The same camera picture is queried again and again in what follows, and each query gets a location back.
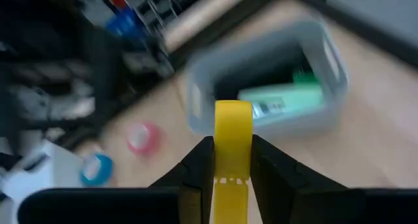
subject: plastic container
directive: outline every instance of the plastic container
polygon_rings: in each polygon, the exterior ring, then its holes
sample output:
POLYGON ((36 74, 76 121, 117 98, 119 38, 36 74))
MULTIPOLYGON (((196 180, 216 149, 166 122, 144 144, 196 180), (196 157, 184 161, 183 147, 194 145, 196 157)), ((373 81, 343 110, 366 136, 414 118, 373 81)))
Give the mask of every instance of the plastic container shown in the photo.
POLYGON ((265 138, 300 135, 332 126, 348 87, 347 73, 328 31, 319 21, 303 20, 236 46, 218 44, 189 62, 187 116, 190 128, 214 134, 215 85, 237 70, 268 68, 293 53, 297 44, 319 80, 325 102, 320 107, 291 116, 254 119, 254 133, 265 138))

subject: pink tape roll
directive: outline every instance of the pink tape roll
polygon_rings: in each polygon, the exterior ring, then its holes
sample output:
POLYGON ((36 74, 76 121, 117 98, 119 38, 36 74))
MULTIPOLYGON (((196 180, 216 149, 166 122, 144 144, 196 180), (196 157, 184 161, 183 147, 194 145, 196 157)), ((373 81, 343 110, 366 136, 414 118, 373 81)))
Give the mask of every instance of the pink tape roll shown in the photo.
POLYGON ((134 124, 127 136, 129 149, 137 155, 150 153, 158 144, 159 130, 152 123, 134 124))

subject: blue object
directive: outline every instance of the blue object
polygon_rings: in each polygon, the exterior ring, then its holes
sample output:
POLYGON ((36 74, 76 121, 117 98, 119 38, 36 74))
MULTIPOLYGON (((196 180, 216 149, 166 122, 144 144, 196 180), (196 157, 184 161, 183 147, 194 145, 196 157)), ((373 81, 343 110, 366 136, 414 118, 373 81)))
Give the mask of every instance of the blue object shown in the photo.
POLYGON ((112 171, 112 159, 103 153, 95 153, 84 161, 80 179, 85 186, 98 187, 110 180, 112 171))
POLYGON ((148 34, 144 23, 130 7, 125 7, 111 19, 106 29, 117 36, 128 38, 144 38, 148 34))

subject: table surface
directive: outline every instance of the table surface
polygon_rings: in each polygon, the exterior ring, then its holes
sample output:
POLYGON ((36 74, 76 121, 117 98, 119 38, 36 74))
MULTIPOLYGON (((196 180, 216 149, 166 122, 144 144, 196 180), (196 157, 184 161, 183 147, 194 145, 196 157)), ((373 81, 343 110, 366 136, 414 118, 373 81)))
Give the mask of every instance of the table surface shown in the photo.
MULTIPOLYGON (((199 30, 199 21, 205 17, 216 17, 213 9, 208 11, 210 7, 222 10, 226 8, 222 3, 233 1, 238 0, 202 0, 167 29, 168 48, 174 49, 199 30)), ((298 1, 277 0, 223 42, 242 42, 306 16, 319 15, 298 1)), ((417 72, 334 22, 325 19, 325 23, 349 75, 340 120, 321 134, 270 142, 348 187, 418 187, 417 72)), ((108 124, 101 143, 115 162, 116 186, 150 185, 203 138, 187 126, 186 81, 187 69, 108 124), (125 141, 129 126, 143 121, 156 124, 163 132, 159 150, 148 157, 132 154, 125 141)), ((251 185, 249 190, 248 222, 260 223, 251 185)))

